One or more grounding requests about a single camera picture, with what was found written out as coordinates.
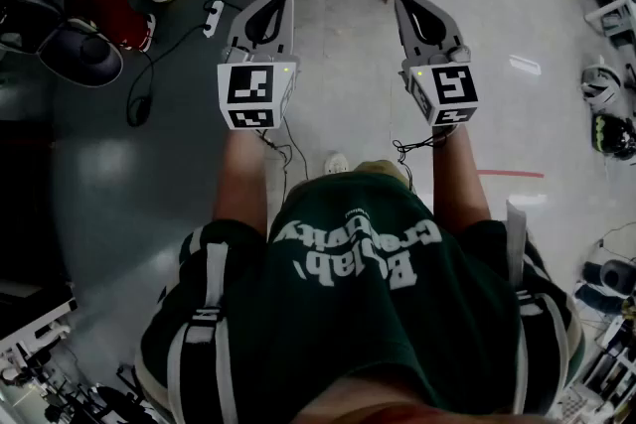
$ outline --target white sneaker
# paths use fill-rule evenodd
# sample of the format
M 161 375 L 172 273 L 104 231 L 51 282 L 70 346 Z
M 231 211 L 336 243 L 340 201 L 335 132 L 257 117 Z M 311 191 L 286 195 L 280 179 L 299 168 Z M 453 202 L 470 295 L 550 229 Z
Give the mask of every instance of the white sneaker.
M 334 152 L 325 160 L 325 175 L 349 172 L 349 163 L 344 154 Z

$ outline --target forearm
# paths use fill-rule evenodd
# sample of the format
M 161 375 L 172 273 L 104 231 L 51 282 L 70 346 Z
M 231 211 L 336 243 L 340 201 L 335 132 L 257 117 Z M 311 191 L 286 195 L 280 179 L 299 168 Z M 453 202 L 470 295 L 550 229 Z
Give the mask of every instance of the forearm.
M 464 125 L 433 149 L 433 207 L 440 226 L 453 234 L 490 219 L 484 189 Z
M 267 235 L 265 144 L 253 131 L 230 131 L 213 219 L 235 219 Z

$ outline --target power strip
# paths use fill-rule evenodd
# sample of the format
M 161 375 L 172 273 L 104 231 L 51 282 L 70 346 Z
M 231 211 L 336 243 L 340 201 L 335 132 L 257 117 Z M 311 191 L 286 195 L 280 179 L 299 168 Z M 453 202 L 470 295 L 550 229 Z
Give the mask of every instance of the power strip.
M 224 3 L 221 0 L 215 0 L 212 4 L 211 12 L 208 13 L 208 19 L 206 20 L 206 25 L 210 26 L 210 29 L 204 29 L 203 34 L 206 38 L 211 38 L 215 31 L 217 30 L 217 25 L 219 24 L 219 18 L 221 18 L 221 13 L 223 12 Z

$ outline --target helmet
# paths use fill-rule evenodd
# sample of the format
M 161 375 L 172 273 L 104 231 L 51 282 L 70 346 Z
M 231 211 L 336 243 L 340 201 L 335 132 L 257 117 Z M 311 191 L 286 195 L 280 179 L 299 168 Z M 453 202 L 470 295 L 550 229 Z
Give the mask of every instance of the helmet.
M 580 88 L 583 97 L 592 111 L 602 111 L 604 107 L 616 100 L 620 93 L 621 80 L 618 73 L 605 64 L 603 57 L 600 63 L 583 70 Z
M 592 146 L 602 154 L 620 160 L 636 155 L 636 131 L 629 120 L 612 115 L 592 117 Z

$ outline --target gray floor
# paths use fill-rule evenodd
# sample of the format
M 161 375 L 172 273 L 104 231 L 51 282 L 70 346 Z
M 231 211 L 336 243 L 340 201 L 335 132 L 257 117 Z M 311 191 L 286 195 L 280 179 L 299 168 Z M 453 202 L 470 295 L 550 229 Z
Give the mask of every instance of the gray floor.
M 203 1 L 177 0 L 162 12 L 152 6 L 161 15 L 157 46 L 168 47 L 202 22 Z M 595 240 L 636 216 L 635 169 L 593 151 L 590 115 L 578 90 L 583 66 L 603 54 L 622 69 L 624 56 L 583 21 L 594 0 L 432 1 L 456 18 L 473 52 L 483 99 L 470 123 L 478 168 L 543 175 L 484 177 L 493 214 L 503 218 L 506 199 L 524 209 L 553 277 L 571 290 Z M 210 216 L 226 132 L 215 65 L 230 20 L 226 13 L 216 37 L 193 35 L 159 65 L 152 114 L 138 129 L 126 125 L 124 102 L 144 66 L 140 57 L 127 57 L 125 74 L 104 89 L 58 86 L 54 201 L 79 300 L 69 346 L 94 381 L 113 383 L 117 365 L 131 361 L 181 239 Z M 330 151 L 344 152 L 352 166 L 395 161 L 393 139 L 428 136 L 397 75 L 403 54 L 393 6 L 296 0 L 295 47 L 302 73 L 287 118 L 310 177 L 321 174 Z M 542 75 L 514 70 L 510 55 L 538 62 Z M 281 131 L 272 137 L 287 140 Z M 273 217 L 282 198 L 281 162 L 273 152 L 267 157 Z M 430 204 L 430 153 L 415 151 L 408 162 L 419 196 Z M 297 159 L 289 185 L 302 174 Z M 625 229 L 607 245 L 632 257 L 632 238 Z

